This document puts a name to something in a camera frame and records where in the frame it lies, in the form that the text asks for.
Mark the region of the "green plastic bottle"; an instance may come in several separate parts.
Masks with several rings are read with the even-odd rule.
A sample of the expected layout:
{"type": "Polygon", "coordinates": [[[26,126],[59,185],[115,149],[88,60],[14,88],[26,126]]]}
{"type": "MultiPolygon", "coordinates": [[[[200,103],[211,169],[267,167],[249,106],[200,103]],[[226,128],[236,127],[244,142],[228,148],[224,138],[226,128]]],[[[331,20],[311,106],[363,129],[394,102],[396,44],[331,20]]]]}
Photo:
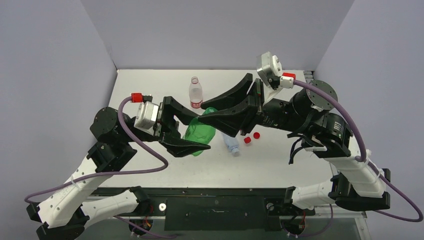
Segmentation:
{"type": "Polygon", "coordinates": [[[199,117],[191,120],[183,139],[191,142],[208,145],[216,135],[216,129],[199,121],[199,117]]]}

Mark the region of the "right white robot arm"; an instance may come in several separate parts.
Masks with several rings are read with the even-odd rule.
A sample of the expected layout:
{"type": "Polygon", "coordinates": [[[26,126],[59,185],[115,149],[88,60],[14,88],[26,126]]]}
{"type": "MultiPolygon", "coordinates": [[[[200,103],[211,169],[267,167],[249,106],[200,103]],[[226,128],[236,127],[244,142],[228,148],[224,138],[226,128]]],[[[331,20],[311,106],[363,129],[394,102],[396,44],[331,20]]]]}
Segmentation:
{"type": "Polygon", "coordinates": [[[289,214],[330,204],[354,212],[389,209],[390,194],[383,181],[389,170],[371,167],[368,158],[357,160],[361,150],[345,119],[332,113],[337,95],[328,84],[317,81],[312,86],[332,101],[312,92],[307,83],[289,101],[266,99],[265,87],[276,93],[295,82],[295,74],[288,72],[265,80],[248,73],[230,90],[203,102],[202,109],[215,108],[215,112],[200,121],[232,137],[249,134],[257,125],[286,131],[288,138],[297,138],[300,143],[300,147],[293,145],[290,149],[290,164],[298,152],[305,150],[337,169],[337,174],[325,182],[287,188],[282,207],[289,214]]]}

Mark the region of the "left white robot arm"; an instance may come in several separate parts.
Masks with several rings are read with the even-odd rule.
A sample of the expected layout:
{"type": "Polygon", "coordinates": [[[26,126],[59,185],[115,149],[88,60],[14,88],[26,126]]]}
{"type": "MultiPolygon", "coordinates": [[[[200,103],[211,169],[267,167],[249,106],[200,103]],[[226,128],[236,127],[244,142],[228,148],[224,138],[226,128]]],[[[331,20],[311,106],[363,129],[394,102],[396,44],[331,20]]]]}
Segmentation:
{"type": "Polygon", "coordinates": [[[40,240],[74,240],[88,227],[121,214],[145,214],[150,208],[150,198],[140,186],[130,186],[121,193],[101,200],[88,202],[87,198],[106,180],[116,175],[139,175],[161,172],[169,166],[162,155],[148,146],[158,142],[174,157],[181,158],[207,150],[209,146],[182,139],[178,125],[189,125],[198,114],[181,105],[171,96],[160,104],[152,97],[132,93],[118,108],[104,107],[97,112],[90,131],[96,143],[89,149],[78,168],[67,181],[43,190],[48,198],[32,201],[25,198],[31,220],[39,222],[36,230],[40,240]],[[136,155],[131,143],[161,162],[150,169],[124,170],[136,155]]]}

